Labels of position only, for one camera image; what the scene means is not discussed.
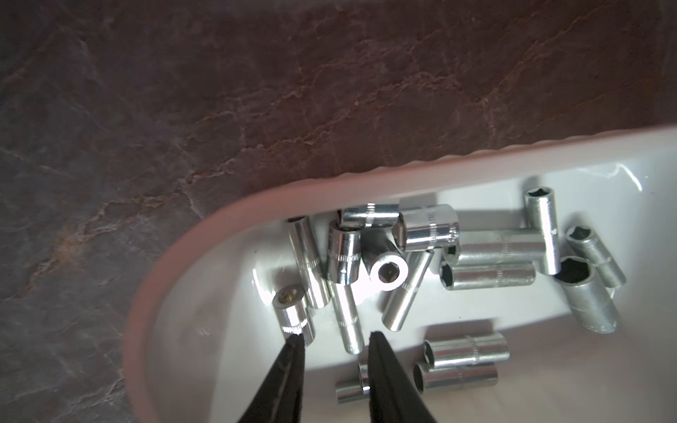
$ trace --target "brown marble countertop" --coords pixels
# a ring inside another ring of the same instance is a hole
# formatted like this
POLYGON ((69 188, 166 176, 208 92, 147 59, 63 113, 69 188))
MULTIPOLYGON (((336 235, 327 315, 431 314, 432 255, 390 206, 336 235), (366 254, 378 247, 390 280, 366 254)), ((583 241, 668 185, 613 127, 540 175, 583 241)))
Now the brown marble countertop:
POLYGON ((667 1, 0 9, 8 422, 135 421, 121 374, 135 290, 182 233, 243 196, 677 120, 667 1))

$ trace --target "stone surface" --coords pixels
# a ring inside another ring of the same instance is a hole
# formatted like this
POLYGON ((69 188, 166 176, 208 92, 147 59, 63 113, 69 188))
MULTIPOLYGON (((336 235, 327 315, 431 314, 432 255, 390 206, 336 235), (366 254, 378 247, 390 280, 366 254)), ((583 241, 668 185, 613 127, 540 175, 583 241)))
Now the stone surface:
POLYGON ((652 1, 4 1, 0 415, 134 421, 157 258, 304 178, 677 120, 652 1))

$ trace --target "pliers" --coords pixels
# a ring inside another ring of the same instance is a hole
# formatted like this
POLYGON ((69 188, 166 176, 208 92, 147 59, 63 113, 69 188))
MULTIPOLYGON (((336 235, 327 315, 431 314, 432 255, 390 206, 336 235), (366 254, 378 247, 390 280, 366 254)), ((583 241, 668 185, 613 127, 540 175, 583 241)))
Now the pliers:
MULTIPOLYGON (((369 338, 368 367, 372 423, 435 423, 381 332, 369 338)), ((292 335, 240 423, 298 423, 304 371, 303 335, 292 335)))

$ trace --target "metal cylinder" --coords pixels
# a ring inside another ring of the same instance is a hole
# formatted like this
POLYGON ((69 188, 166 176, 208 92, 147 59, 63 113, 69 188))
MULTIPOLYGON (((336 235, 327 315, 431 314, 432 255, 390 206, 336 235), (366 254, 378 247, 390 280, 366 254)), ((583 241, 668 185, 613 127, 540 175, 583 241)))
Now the metal cylinder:
POLYGON ((338 211, 338 226, 363 227, 393 226, 399 219, 398 204, 367 203, 363 206, 342 208, 338 211))
POLYGON ((477 365, 510 358, 508 341, 498 332, 459 336, 448 340, 423 341, 425 361, 432 368, 477 365))
POLYGON ((449 291, 526 286, 536 280, 536 269, 533 263, 451 266, 443 261, 439 265, 439 280, 449 291))
POLYGON ((382 291, 401 286, 409 274, 409 266, 397 247, 382 229, 364 229, 360 236, 362 261, 371 284, 382 291))
POLYGON ((443 386, 461 390, 497 383, 498 371, 492 363, 449 368, 431 368, 423 362, 414 365, 414 384, 420 393, 443 386))
POLYGON ((358 229, 341 229, 336 221, 329 223, 327 249, 328 285, 349 285, 359 277, 361 247, 358 229))
POLYGON ((595 266, 606 287, 618 288, 626 284, 625 274, 591 227, 580 225, 569 228, 567 241, 576 254, 588 259, 595 266))
POLYGON ((444 248, 444 259, 454 266, 495 265, 540 261, 546 242, 538 229, 461 231, 455 246, 444 248))
POLYGON ((393 237, 404 251, 423 251, 456 245, 458 215, 448 204, 407 208, 393 226, 393 237))
POLYGON ((557 274, 560 268, 560 252, 554 190, 549 187, 532 188, 525 191, 524 200, 528 226, 541 231, 546 243, 545 254, 535 263, 536 270, 544 275, 557 274))
POLYGON ((324 279, 318 245, 315 243, 313 230, 310 227, 310 218, 298 216, 288 219, 287 230, 301 274, 301 281, 306 287, 308 304, 314 309, 321 309, 329 304, 330 294, 324 279))
POLYGON ((284 338, 291 334, 303 335, 307 347, 315 339, 315 328, 308 314, 308 302, 303 285, 289 285, 273 297, 275 316, 280 322, 284 338))
POLYGON ((414 251, 406 255, 409 275, 402 286, 393 291, 385 307, 381 321, 386 328, 396 332, 402 329, 404 319, 407 318, 409 309, 416 298, 418 287, 423 281, 423 275, 433 258, 433 251, 414 251))
POLYGON ((616 331, 618 311, 592 263, 581 257, 563 257, 562 270, 553 279, 567 297, 571 313, 581 326, 598 334, 616 331))
POLYGON ((353 298, 353 289, 350 285, 339 285, 333 282, 330 282, 329 286, 332 288, 332 303, 343 347, 350 354, 360 354, 364 349, 364 337, 353 298))

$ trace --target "chrome socket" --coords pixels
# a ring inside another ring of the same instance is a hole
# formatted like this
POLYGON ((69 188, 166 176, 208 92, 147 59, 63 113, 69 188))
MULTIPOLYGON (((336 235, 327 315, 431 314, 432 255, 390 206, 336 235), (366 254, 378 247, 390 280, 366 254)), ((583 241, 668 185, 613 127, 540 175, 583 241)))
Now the chrome socket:
POLYGON ((581 257, 563 257, 562 270, 553 279, 567 297, 571 313, 581 326, 598 334, 616 331, 618 311, 595 266, 581 257))
POLYGON ((382 291, 401 286, 409 274, 409 266, 397 247, 382 229, 365 229, 361 234, 362 261, 371 284, 382 291))
POLYGON ((607 288, 619 288, 626 284, 628 280, 625 274, 591 227, 580 225, 569 228, 567 241, 576 254, 588 259, 595 266, 607 288))
POLYGON ((364 349, 362 325, 359 324, 357 306, 350 285, 329 283, 338 330, 341 332, 343 347, 349 354, 360 354, 364 349))
POLYGON ((546 243, 540 230, 532 228, 461 231, 457 245, 443 252, 453 266, 526 263, 542 260, 546 243))
POLYGON ((538 229, 546 243, 546 252, 536 261, 536 270, 544 275, 554 275, 560 269, 559 233, 554 205, 554 190, 536 187, 525 191, 527 224, 538 229))
POLYGON ((448 340, 425 340, 423 355, 429 367, 445 368, 506 361, 510 358, 510 350, 505 337, 494 332, 448 340))
POLYGON ((359 277, 362 249, 358 229, 341 229, 336 221, 329 223, 327 249, 327 280, 349 285, 359 277))
POLYGON ((536 269, 533 263, 451 266, 443 261, 439 280, 449 291, 527 286, 536 280, 536 269))
POLYGON ((371 202, 363 206, 342 208, 338 211, 338 226, 346 228, 388 227, 396 224, 398 219, 398 204, 371 202))
POLYGON ((315 328, 308 314, 305 288, 301 284, 289 285, 273 297, 273 309, 284 338, 292 334, 303 335, 307 347, 315 339, 315 328))
POLYGON ((409 275, 402 286, 390 295, 388 304, 381 317, 381 321, 389 330, 397 332, 402 329, 404 320, 407 318, 409 309, 414 302, 414 298, 416 298, 416 293, 432 258, 432 250, 407 253, 406 262, 409 267, 409 275))
POLYGON ((298 216, 287 220, 289 240, 294 250, 301 281, 306 287, 308 304, 314 309, 324 308, 331 299, 329 287, 324 279, 322 260, 315 243, 313 230, 308 216, 298 216))
POLYGON ((498 371, 492 363, 448 368, 431 368, 424 362, 414 365, 414 384, 420 393, 432 388, 458 391, 497 383, 498 371))
POLYGON ((458 215, 448 204, 401 210, 393 237, 407 252, 456 245, 458 215))

